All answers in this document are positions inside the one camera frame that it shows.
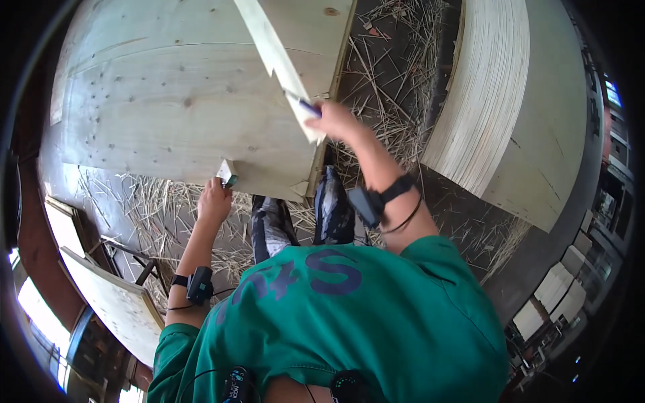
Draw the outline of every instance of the left hand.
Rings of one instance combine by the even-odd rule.
[[[233,191],[222,188],[220,178],[206,182],[197,202],[197,221],[219,227],[231,211]]]

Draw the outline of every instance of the black wrist strap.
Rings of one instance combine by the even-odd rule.
[[[383,206],[396,199],[398,196],[406,193],[414,186],[414,179],[409,173],[397,178],[394,183],[381,193],[381,202]]]
[[[172,287],[175,284],[182,287],[188,287],[188,277],[180,276],[178,274],[173,275],[172,280],[170,281],[170,286]]]

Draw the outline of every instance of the concrete floor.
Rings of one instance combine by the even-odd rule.
[[[364,14],[377,3],[375,0],[360,1],[356,14]],[[459,4],[458,1],[451,1],[451,3]],[[442,43],[448,45],[442,47],[439,64],[444,64],[442,60],[448,60],[447,64],[452,63],[453,45],[451,44],[454,40],[452,36],[456,37],[457,33],[455,24],[459,17],[458,8],[450,10],[447,15],[450,20],[444,22],[447,28],[444,30],[446,37],[442,38]],[[389,49],[389,56],[396,61],[393,64],[396,64],[397,68],[401,70],[404,68],[401,57],[406,55],[408,33],[405,26],[388,23],[384,19],[375,25],[388,33],[392,37],[391,41],[370,39],[366,44],[373,58],[380,57]],[[356,18],[352,35],[364,33],[362,22]],[[350,68],[356,66],[356,63],[359,62],[351,60],[350,57]],[[396,69],[385,63],[379,63],[375,67],[375,74],[379,72],[382,72],[382,75],[379,76],[377,82],[381,84],[387,83],[397,75]],[[449,70],[440,70],[440,74],[444,74],[443,77],[440,77],[441,80],[433,80],[434,91],[439,94],[438,97],[433,98],[432,102],[435,105],[441,102],[441,96],[444,95],[437,89],[445,86],[444,82],[448,79],[449,72]],[[339,100],[351,92],[354,84],[355,77],[352,77],[352,74],[346,74],[341,79]],[[392,96],[394,96],[399,84],[400,81],[394,81],[389,86],[383,86],[383,89],[388,93],[392,92]],[[355,97],[365,97],[367,96],[365,94],[357,92],[353,97],[345,100],[345,103],[351,106]],[[401,106],[409,108],[411,98],[401,102]],[[39,158],[39,173],[43,190],[56,199],[85,211],[88,220],[94,223],[98,233],[116,238],[131,249],[139,250],[140,245],[132,222],[125,216],[122,204],[110,194],[113,192],[118,197],[126,199],[130,192],[128,183],[122,183],[121,178],[115,172],[63,164],[56,145],[60,129],[60,124],[52,127],[46,124],[44,129]],[[484,284],[484,289],[491,297],[502,323],[510,320],[521,308],[527,298],[537,289],[549,268],[561,258],[564,250],[573,242],[584,211],[593,202],[600,170],[601,150],[602,141],[588,133],[580,172],[571,196],[551,233],[547,234],[537,228],[532,228],[503,270]],[[483,278],[486,272],[480,268],[485,268],[488,265],[494,249],[481,253],[481,250],[474,250],[470,247],[471,240],[473,237],[479,237],[481,234],[489,232],[492,227],[507,222],[512,216],[474,197],[430,169],[424,166],[420,166],[419,169],[421,173],[419,185],[423,188],[426,203],[434,214],[442,235],[453,237],[453,241],[471,265],[475,276],[479,279]],[[110,191],[99,183],[107,185]],[[183,244],[186,241],[186,237],[181,239]],[[491,246],[496,248],[498,244],[493,242]],[[115,260],[119,271],[126,280],[133,282],[142,270],[142,267],[122,253],[117,254]],[[214,285],[217,292],[228,288],[230,283],[224,275],[220,275],[215,279]]]

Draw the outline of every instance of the person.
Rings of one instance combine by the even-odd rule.
[[[353,150],[368,189],[383,192],[404,174],[347,109],[319,107],[322,117],[306,124]],[[210,311],[167,313],[149,401],[222,402],[227,376],[242,366],[256,402],[332,402],[330,381],[344,370],[360,374],[374,402],[496,402],[508,374],[504,333],[420,198],[413,187],[386,204],[382,250],[353,244],[354,213],[330,165],[317,188],[313,246],[298,246],[283,201],[255,196],[256,265]],[[210,265],[230,207],[231,191],[213,178],[178,274]],[[172,286],[168,306],[182,305],[186,288]]]

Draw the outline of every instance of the leg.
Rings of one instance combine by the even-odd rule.
[[[284,200],[253,195],[251,243],[255,264],[276,256],[287,246],[300,246]]]
[[[313,244],[351,244],[354,240],[354,209],[331,164],[322,169],[314,202],[316,231]]]

